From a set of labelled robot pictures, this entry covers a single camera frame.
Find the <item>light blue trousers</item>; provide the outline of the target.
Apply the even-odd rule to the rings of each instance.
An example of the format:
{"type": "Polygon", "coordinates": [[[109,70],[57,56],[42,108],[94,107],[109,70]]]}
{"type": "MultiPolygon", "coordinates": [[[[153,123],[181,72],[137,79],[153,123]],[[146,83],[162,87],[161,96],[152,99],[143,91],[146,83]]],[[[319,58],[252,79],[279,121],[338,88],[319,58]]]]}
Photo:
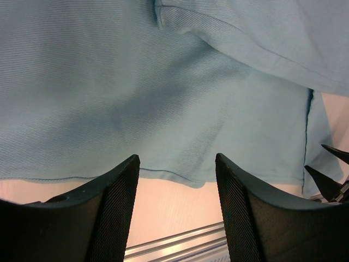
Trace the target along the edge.
{"type": "Polygon", "coordinates": [[[348,1],[1,1],[1,178],[87,180],[132,154],[200,188],[215,156],[335,180],[324,93],[348,95],[348,1]]]}

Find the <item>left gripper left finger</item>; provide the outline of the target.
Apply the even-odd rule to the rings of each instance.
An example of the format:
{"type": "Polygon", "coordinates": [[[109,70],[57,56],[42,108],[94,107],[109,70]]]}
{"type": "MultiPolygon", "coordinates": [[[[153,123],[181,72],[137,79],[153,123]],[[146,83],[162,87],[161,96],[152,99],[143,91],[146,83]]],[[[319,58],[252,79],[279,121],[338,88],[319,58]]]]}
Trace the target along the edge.
{"type": "Polygon", "coordinates": [[[1,201],[1,261],[123,261],[139,180],[132,155],[45,202],[1,201]]]}

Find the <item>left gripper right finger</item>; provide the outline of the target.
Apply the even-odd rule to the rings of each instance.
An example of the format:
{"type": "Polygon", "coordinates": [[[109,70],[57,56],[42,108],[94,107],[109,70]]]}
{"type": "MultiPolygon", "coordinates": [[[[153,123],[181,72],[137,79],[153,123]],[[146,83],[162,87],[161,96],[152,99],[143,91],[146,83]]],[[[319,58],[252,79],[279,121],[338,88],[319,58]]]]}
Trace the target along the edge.
{"type": "Polygon", "coordinates": [[[221,153],[215,172],[232,261],[348,261],[348,203],[286,193],[221,153]]]}

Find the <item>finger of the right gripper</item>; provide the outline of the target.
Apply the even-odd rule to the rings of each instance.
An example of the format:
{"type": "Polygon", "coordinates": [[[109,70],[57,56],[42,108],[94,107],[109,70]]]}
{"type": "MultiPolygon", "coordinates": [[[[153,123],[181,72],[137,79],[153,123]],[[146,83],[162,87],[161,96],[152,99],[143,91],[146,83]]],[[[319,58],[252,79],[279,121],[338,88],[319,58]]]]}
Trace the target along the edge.
{"type": "Polygon", "coordinates": [[[325,144],[322,144],[321,146],[325,150],[327,150],[329,153],[331,153],[332,155],[339,158],[341,161],[345,162],[346,164],[349,164],[349,153],[348,152],[338,150],[337,148],[333,148],[333,147],[325,145],[325,144]]]}
{"type": "Polygon", "coordinates": [[[340,193],[342,185],[308,165],[305,166],[305,169],[315,181],[322,196],[328,202],[334,202],[340,193]]]}

